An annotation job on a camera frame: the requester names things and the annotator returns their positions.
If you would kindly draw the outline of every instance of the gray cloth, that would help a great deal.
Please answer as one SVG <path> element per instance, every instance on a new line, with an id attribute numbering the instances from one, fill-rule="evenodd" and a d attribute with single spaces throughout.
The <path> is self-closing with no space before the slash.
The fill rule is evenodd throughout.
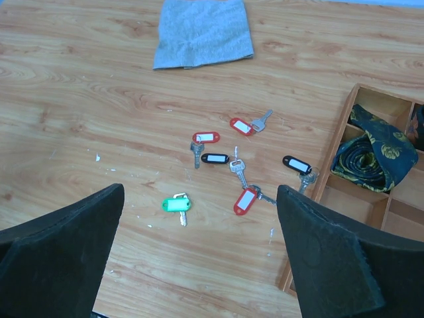
<path id="1" fill-rule="evenodd" d="M 153 70 L 196 68 L 253 57 L 242 0 L 165 0 Z"/>

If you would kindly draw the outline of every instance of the wooden tray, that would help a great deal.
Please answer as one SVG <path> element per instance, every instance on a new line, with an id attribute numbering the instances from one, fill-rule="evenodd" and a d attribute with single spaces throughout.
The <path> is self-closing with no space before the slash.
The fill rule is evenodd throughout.
<path id="1" fill-rule="evenodd" d="M 415 108 L 422 102 L 356 84 L 349 94 L 337 125 L 321 174 L 312 193 L 312 200 L 352 219 L 401 237 L 424 242 L 424 152 L 417 150 L 419 161 L 390 194 L 361 188 L 330 172 L 339 144 L 364 134 L 360 128 L 347 123 L 353 105 L 407 132 Z M 296 296 L 292 269 L 287 262 L 278 287 Z"/>

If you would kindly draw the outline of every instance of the wood grain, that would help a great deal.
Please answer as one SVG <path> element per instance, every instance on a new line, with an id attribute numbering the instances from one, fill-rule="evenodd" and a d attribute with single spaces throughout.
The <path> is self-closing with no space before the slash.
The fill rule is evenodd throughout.
<path id="1" fill-rule="evenodd" d="M 0 7 L 0 227 L 120 182 L 126 203 L 95 310 L 300 317 L 297 299 L 276 287 L 287 261 L 276 210 L 259 201 L 236 217 L 239 180 L 225 166 L 194 170 L 190 138 L 218 131 L 221 141 L 207 151 L 230 154 L 237 145 L 247 180 L 269 196 L 280 184 L 297 188 L 282 157 L 321 167 L 355 83 L 422 99 L 422 12 L 247 0 L 253 60 L 153 72 L 161 6 Z M 260 134 L 245 138 L 229 127 L 232 117 L 249 121 L 267 109 L 274 114 Z M 160 208 L 182 191 L 193 200 L 187 228 Z"/>

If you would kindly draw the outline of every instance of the red key tag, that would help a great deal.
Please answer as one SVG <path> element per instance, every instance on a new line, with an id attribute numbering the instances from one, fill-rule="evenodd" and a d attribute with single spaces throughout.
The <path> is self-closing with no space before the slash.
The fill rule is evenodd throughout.
<path id="1" fill-rule="evenodd" d="M 254 130 L 251 124 L 246 123 L 240 118 L 233 118 L 230 120 L 230 126 L 236 131 L 242 133 L 244 136 L 250 136 Z"/>
<path id="2" fill-rule="evenodd" d="M 246 188 L 234 204 L 234 213 L 236 215 L 245 215 L 256 200 L 257 195 L 257 192 L 253 189 Z"/>
<path id="3" fill-rule="evenodd" d="M 203 131 L 197 132 L 193 135 L 193 141 L 201 144 L 209 144 L 212 142 L 218 142 L 221 139 L 219 133 L 215 131 Z"/>

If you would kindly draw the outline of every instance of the patterned tie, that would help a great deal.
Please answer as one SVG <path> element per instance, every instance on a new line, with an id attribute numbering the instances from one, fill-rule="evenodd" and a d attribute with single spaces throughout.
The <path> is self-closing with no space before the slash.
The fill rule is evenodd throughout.
<path id="1" fill-rule="evenodd" d="M 399 129 L 358 104 L 350 121 L 365 134 L 340 145 L 332 173 L 375 192 L 391 190 L 417 163 L 417 151 Z"/>
<path id="2" fill-rule="evenodd" d="M 424 105 L 413 112 L 406 137 L 416 149 L 424 150 Z"/>

